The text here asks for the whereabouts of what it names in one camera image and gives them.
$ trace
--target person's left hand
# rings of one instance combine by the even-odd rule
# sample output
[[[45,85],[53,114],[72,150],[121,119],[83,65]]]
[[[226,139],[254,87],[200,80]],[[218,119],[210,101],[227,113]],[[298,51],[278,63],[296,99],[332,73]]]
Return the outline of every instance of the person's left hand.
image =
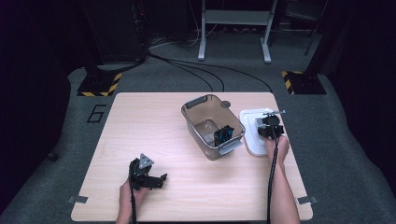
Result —
[[[140,190],[134,189],[134,200],[136,204],[136,210],[140,207],[143,202],[148,188],[141,188]],[[129,185],[129,179],[126,179],[125,183],[120,186],[120,209],[119,216],[117,217],[116,223],[129,223],[132,218],[132,203],[131,203],[131,188]]]

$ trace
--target light wood tabletop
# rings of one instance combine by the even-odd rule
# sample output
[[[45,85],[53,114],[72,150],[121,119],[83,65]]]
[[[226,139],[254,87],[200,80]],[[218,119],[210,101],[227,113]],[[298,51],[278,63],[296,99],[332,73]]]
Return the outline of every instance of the light wood tabletop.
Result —
[[[274,95],[268,92],[119,93],[79,192],[88,201],[76,203],[71,218],[116,220],[120,185],[128,177],[130,162],[144,153],[154,161],[150,176],[168,176],[162,189],[147,194],[137,211],[138,221],[265,220],[271,166],[268,158],[251,155],[244,143],[211,161],[188,131],[181,107],[206,94],[229,101],[237,117],[244,109],[278,110]],[[285,166],[294,196],[306,196],[292,149]],[[310,204],[297,206],[301,220],[312,218]]]

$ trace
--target yellow and black hazard tape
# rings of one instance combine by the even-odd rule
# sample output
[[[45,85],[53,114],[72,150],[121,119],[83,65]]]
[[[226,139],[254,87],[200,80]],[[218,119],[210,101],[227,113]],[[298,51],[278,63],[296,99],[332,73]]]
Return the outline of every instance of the yellow and black hazard tape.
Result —
[[[117,88],[121,78],[121,74],[117,74],[114,77],[113,83],[111,84],[108,90],[104,91],[79,91],[78,96],[111,96],[114,93],[114,90]]]
[[[291,85],[290,79],[289,79],[289,74],[299,74],[302,75],[304,72],[299,72],[299,71],[282,71],[282,77],[283,80],[285,81],[286,84],[286,89],[288,89],[289,94],[294,94],[294,89]]]

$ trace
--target plastic container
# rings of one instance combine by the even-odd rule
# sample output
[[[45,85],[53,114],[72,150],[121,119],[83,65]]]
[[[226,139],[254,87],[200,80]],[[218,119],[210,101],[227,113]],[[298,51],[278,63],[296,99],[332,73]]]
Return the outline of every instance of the plastic container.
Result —
[[[216,95],[208,94],[191,100],[181,107],[191,136],[212,161],[224,156],[242,145],[245,127],[233,112]],[[215,132],[229,125],[232,137],[215,146]]]

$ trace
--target chair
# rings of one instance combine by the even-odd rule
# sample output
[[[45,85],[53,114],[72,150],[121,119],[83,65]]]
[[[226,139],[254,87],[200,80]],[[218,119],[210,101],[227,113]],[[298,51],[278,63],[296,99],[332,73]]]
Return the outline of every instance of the chair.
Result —
[[[305,55],[308,54],[311,48],[312,42],[314,41],[317,33],[320,21],[323,17],[323,12],[326,9],[329,0],[321,1],[288,1],[281,8],[282,18],[288,19],[290,22],[299,22],[300,24],[307,24],[311,27],[315,27],[311,31],[311,39],[306,49]],[[271,44],[275,39],[276,30],[279,26],[279,22],[276,23]]]

